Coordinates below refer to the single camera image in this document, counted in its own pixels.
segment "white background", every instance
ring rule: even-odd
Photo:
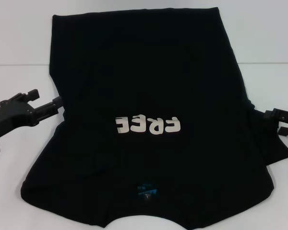
[[[48,74],[51,17],[131,9],[219,7],[248,96],[260,111],[288,110],[288,0],[0,0],[0,101],[38,89],[33,107],[58,96]],[[0,138],[0,230],[99,230],[25,203],[21,183],[60,114]],[[282,138],[288,146],[288,138]],[[268,167],[276,189],[257,206],[208,230],[288,230],[288,159]],[[165,219],[118,219],[108,230],[183,230]]]

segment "black t-shirt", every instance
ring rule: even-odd
[[[202,228],[269,197],[266,165],[288,157],[247,98],[217,8],[54,16],[50,75],[65,121],[22,197],[66,218]]]

